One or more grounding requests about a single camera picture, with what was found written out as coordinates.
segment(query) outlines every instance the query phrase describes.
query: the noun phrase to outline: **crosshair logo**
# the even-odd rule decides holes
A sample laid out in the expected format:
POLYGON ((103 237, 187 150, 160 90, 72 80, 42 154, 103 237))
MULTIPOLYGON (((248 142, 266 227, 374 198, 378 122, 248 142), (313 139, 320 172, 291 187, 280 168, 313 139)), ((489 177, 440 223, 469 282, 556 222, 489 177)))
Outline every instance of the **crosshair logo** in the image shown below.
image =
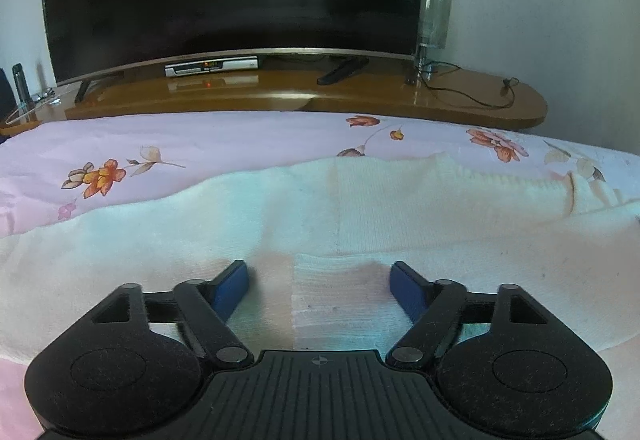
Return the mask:
POLYGON ((316 366, 324 366, 327 362, 329 362, 329 359, 323 357, 322 355, 318 355, 317 357, 314 357, 311 362, 313 362, 316 366))

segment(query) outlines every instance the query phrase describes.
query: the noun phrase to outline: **wall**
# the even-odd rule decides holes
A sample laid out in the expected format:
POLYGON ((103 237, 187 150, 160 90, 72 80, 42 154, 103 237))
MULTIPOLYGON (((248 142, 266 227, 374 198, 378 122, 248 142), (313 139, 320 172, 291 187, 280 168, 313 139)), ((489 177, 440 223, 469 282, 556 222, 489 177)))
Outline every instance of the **wall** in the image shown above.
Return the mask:
POLYGON ((29 91, 55 86, 41 0, 0 0, 0 68, 13 88, 16 62, 22 63, 29 91))
MULTIPOLYGON (((441 58, 535 87, 549 114, 534 133, 640 153, 638 10, 640 0, 454 0, 441 58)), ((0 0, 0 67, 18 61, 32 90, 54 83, 40 0, 0 0)))

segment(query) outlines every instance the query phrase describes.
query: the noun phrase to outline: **black robotic gripper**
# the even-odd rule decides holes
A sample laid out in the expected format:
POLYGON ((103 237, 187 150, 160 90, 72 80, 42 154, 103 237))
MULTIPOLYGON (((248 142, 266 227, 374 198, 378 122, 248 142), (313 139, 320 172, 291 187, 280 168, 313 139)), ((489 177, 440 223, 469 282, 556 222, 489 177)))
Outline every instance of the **black robotic gripper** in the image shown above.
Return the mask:
POLYGON ((225 325, 249 286, 244 261, 171 292, 122 285, 31 362, 40 440, 601 438, 607 366, 521 287, 470 293, 401 262, 389 285, 414 326, 384 361, 375 350, 254 360, 225 325), (184 344, 149 322, 176 323, 184 344), (466 323, 490 328, 458 342, 466 323))

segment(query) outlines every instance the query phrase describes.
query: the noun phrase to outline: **bedsheet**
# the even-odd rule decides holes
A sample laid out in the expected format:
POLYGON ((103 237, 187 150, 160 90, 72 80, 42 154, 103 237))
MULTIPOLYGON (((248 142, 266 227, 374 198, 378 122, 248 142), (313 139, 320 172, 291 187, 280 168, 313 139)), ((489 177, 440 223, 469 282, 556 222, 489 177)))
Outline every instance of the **bedsheet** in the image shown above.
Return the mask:
MULTIPOLYGON (((0 236, 161 198, 232 171, 336 155, 410 159, 438 152, 477 171, 525 178, 577 171, 607 182, 620 197, 640 198, 640 157, 524 134, 359 114, 135 115, 47 123, 2 144, 0 236)), ((602 352, 628 369, 621 384, 640 379, 638 347, 636 338, 602 352)), ((22 391, 25 368, 0 360, 0 439, 28 440, 41 431, 22 391)), ((638 426, 637 404, 612 402, 600 429, 622 440, 638 426)))

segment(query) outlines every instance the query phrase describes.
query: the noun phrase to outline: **wooden table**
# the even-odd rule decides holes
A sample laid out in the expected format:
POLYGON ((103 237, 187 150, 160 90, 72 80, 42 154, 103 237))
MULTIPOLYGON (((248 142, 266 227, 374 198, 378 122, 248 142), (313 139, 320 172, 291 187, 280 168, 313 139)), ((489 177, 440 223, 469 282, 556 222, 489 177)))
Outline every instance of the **wooden table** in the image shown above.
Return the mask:
MULTIPOLYGON (((74 93, 60 103, 39 108, 18 123, 0 124, 0 134, 12 136, 52 120, 78 120, 140 113, 191 111, 328 111, 424 118, 517 131, 545 120, 544 98, 527 84, 513 87, 507 108, 478 105, 451 91, 435 91, 418 82, 405 84, 410 64, 371 59, 359 74, 331 86, 316 78, 333 69, 330 58, 268 57, 259 70, 230 71, 166 78, 163 69, 149 66, 123 76, 98 81, 82 102, 74 93)), ((503 77, 474 71, 440 68, 430 87, 457 89, 484 103, 505 105, 511 92, 503 77)))

